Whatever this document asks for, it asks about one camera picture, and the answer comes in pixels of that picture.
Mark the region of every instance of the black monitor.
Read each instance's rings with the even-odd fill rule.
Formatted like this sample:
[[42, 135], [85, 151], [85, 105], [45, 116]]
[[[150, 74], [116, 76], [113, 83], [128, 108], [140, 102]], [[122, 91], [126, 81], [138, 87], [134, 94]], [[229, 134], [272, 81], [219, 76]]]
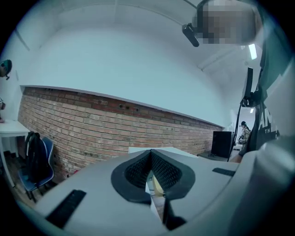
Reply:
[[211, 154], [229, 158], [233, 137], [234, 132], [231, 131], [214, 131]]

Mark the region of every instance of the light fixture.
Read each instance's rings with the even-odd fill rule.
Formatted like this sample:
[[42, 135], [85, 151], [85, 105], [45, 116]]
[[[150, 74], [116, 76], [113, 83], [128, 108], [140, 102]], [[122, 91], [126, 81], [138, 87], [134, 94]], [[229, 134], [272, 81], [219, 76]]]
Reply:
[[252, 60], [256, 59], [257, 58], [257, 53], [256, 53], [255, 44], [253, 43], [253, 44], [249, 45], [249, 49], [250, 49]]

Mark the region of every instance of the blue chair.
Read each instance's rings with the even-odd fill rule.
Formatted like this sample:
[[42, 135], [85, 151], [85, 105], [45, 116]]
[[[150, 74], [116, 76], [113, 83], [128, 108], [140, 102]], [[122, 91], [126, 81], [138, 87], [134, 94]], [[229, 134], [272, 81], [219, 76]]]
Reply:
[[46, 177], [45, 179], [41, 180], [38, 184], [38, 186], [36, 186], [34, 183], [32, 183], [29, 178], [28, 178], [28, 175], [26, 174], [23, 174], [23, 171], [22, 169], [18, 171], [18, 176], [26, 190], [26, 194], [28, 196], [29, 199], [33, 199], [34, 202], [36, 202], [36, 199], [32, 193], [33, 190], [35, 189], [38, 189], [40, 186], [44, 185], [46, 183], [48, 183], [50, 180], [53, 179], [54, 177], [54, 171], [53, 171], [53, 142], [47, 138], [47, 137], [44, 137], [43, 139], [43, 142], [46, 146], [46, 149], [47, 149], [47, 159], [48, 159], [48, 163], [49, 163], [49, 166], [50, 166], [50, 172], [49, 172], [49, 175], [48, 177]]

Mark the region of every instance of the black slot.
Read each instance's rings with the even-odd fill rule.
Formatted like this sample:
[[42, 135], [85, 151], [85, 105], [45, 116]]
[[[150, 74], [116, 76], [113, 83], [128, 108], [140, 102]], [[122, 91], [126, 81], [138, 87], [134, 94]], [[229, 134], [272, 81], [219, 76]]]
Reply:
[[71, 191], [53, 212], [46, 217], [46, 220], [62, 229], [85, 195], [86, 193], [82, 190]]
[[226, 169], [222, 169], [222, 168], [214, 168], [212, 170], [213, 172], [216, 172], [218, 174], [222, 174], [222, 175], [227, 175], [227, 176], [234, 176], [235, 175], [235, 171], [230, 171], [230, 170], [226, 170]]

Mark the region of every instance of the brick wall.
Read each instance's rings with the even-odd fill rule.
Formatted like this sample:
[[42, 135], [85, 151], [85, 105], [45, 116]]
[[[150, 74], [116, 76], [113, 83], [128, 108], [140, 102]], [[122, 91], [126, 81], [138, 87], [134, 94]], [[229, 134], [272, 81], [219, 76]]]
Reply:
[[175, 147], [191, 154], [210, 150], [220, 127], [196, 119], [90, 94], [26, 88], [18, 120], [54, 142], [59, 179], [128, 147]]

